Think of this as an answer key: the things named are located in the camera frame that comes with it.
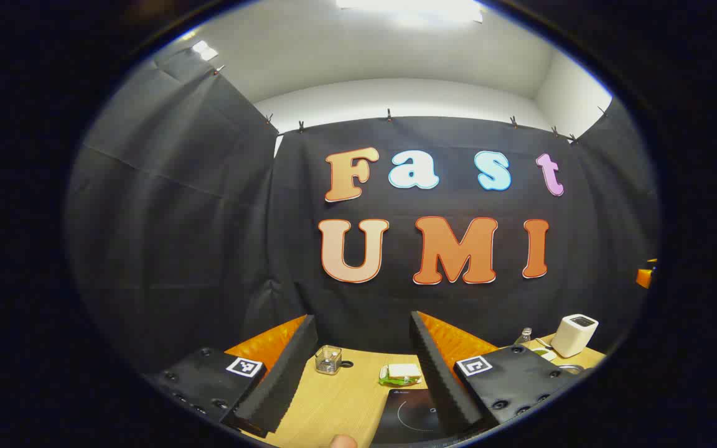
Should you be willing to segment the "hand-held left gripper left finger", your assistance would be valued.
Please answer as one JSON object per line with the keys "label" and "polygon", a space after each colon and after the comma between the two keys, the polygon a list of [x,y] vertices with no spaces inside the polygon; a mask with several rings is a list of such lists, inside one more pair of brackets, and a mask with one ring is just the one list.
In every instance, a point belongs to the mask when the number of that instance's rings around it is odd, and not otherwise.
{"label": "hand-held left gripper left finger", "polygon": [[315,317],[302,315],[225,351],[198,348],[146,379],[202,419],[266,437],[290,408],[317,343]]}

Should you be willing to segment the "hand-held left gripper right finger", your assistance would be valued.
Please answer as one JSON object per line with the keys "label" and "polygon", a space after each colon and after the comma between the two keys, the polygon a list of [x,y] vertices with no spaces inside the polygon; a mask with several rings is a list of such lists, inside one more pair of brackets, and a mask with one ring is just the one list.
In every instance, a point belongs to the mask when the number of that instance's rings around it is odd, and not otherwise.
{"label": "hand-held left gripper right finger", "polygon": [[583,379],[523,344],[497,348],[424,312],[411,312],[410,335],[450,436],[504,424]]}

